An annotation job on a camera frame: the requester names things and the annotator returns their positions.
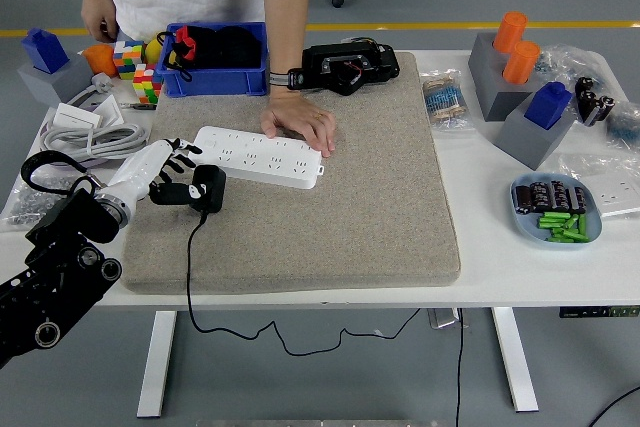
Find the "person's left hand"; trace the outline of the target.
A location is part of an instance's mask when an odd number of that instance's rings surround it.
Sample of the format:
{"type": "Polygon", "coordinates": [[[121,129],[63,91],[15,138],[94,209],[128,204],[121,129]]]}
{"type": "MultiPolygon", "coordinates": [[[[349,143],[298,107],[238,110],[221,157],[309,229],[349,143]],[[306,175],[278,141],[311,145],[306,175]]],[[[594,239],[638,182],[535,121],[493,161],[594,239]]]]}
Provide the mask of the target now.
{"type": "Polygon", "coordinates": [[[271,94],[261,113],[260,126],[269,138],[275,137],[278,130],[297,133],[324,158],[335,150],[335,116],[298,93],[271,94]]]}

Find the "person's right hand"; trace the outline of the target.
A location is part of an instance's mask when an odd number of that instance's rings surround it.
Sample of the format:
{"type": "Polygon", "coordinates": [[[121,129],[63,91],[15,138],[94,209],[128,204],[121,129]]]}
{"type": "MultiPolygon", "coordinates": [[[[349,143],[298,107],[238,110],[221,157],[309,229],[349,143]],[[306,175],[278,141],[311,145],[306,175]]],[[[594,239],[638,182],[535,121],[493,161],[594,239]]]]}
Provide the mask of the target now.
{"type": "Polygon", "coordinates": [[[113,0],[82,0],[81,17],[88,33],[96,41],[116,41],[119,26],[113,0]]]}

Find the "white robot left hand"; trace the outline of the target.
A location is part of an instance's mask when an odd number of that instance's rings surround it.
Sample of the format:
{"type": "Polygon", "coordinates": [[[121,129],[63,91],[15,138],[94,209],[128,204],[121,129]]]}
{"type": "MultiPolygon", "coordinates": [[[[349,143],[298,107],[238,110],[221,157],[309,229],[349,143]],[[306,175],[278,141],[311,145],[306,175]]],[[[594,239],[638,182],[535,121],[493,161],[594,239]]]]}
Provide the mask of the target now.
{"type": "Polygon", "coordinates": [[[202,149],[180,138],[155,141],[130,156],[99,194],[117,199],[117,205],[123,203],[134,212],[137,202],[149,193],[150,184],[170,160],[179,159],[185,166],[194,166],[194,163],[184,156],[186,152],[201,154],[202,149]]]}

